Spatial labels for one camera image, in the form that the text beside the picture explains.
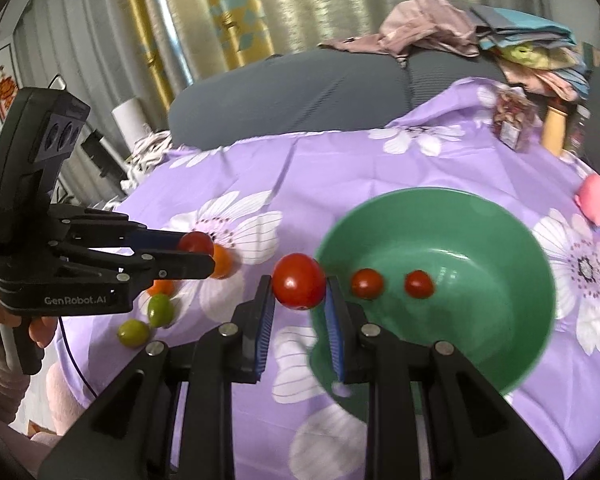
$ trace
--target black cable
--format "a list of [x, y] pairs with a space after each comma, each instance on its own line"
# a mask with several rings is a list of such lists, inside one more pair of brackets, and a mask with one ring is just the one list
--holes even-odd
[[66, 338], [66, 332], [64, 331], [64, 323], [62, 322], [61, 317], [58, 317], [58, 323], [60, 325], [60, 332], [62, 332], [62, 340], [64, 341], [64, 347], [66, 348], [66, 352], [69, 354], [69, 359], [71, 359], [71, 362], [74, 365], [75, 371], [78, 372], [78, 375], [80, 375], [82, 382], [87, 387], [87, 389], [91, 392], [93, 399], [97, 399], [98, 395], [96, 394], [94, 389], [91, 387], [91, 385], [89, 384], [87, 379], [84, 377], [84, 375], [80, 371], [80, 368], [78, 367], [78, 363], [75, 362], [74, 356], [73, 356], [73, 354], [71, 354], [71, 350], [69, 349], [69, 341]]

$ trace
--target human hand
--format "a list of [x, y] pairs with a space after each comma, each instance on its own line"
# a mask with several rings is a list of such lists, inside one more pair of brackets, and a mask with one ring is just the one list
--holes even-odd
[[[22, 318], [14, 316], [0, 304], [0, 324], [16, 328], [22, 322]], [[39, 317], [31, 320], [29, 325], [29, 337], [37, 343], [40, 348], [45, 348], [53, 341], [58, 327], [58, 318]]]

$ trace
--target bed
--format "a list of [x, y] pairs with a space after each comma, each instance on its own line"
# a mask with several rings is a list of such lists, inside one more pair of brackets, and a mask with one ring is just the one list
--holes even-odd
[[[303, 76], [309, 66], [317, 77]], [[196, 148], [169, 153], [119, 210], [152, 228], [213, 233], [241, 266], [227, 280], [183, 283], [180, 317], [156, 337], [181, 344], [228, 320], [282, 254], [313, 253], [348, 210], [404, 187], [480, 194], [534, 232], [554, 270], [586, 257], [600, 276], [600, 233], [572, 200], [581, 168], [539, 147], [538, 131], [525, 155], [490, 133], [493, 89], [503, 80], [486, 57], [422, 51], [403, 70], [383, 56], [316, 50], [184, 91], [170, 127], [175, 145]], [[593, 109], [600, 106], [597, 81], [600, 75], [592, 80]], [[590, 134], [588, 159], [600, 171], [600, 122]], [[589, 252], [574, 254], [573, 243]], [[581, 305], [582, 294], [600, 291], [578, 291], [572, 276], [555, 276], [559, 319], [551, 343], [509, 400], [570, 476], [600, 440], [600, 300], [589, 310]], [[129, 315], [66, 320], [70, 347], [96, 391], [133, 355], [115, 333], [128, 317], [145, 315], [146, 300], [141, 296]], [[277, 310], [262, 382], [234, 389], [239, 478], [362, 478], [364, 424], [333, 401], [346, 395], [341, 385], [326, 392], [315, 380], [308, 366], [314, 343], [306, 313]], [[90, 394], [62, 342], [57, 350], [74, 396], [87, 406]]]

